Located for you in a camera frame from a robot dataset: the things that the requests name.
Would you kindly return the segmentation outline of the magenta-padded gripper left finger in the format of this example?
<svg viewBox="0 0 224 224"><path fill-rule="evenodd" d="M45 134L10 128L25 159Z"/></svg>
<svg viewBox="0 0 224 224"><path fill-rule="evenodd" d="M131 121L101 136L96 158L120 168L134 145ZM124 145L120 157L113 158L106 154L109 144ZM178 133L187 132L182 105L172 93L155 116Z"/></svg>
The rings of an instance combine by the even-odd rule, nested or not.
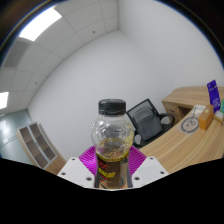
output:
<svg viewBox="0 0 224 224"><path fill-rule="evenodd" d="M88 148L79 157L71 157L58 176L84 188L94 188L97 175L95 147Z"/></svg>

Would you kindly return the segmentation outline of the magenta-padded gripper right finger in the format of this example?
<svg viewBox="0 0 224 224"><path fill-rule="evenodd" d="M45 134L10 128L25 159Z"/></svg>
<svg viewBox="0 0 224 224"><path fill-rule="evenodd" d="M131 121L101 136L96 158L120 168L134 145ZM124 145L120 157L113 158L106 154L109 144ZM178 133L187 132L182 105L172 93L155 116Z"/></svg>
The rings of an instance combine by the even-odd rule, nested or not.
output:
<svg viewBox="0 0 224 224"><path fill-rule="evenodd" d="M139 149L132 146L128 157L129 188L140 188L168 175L168 172L154 157L147 157Z"/></svg>

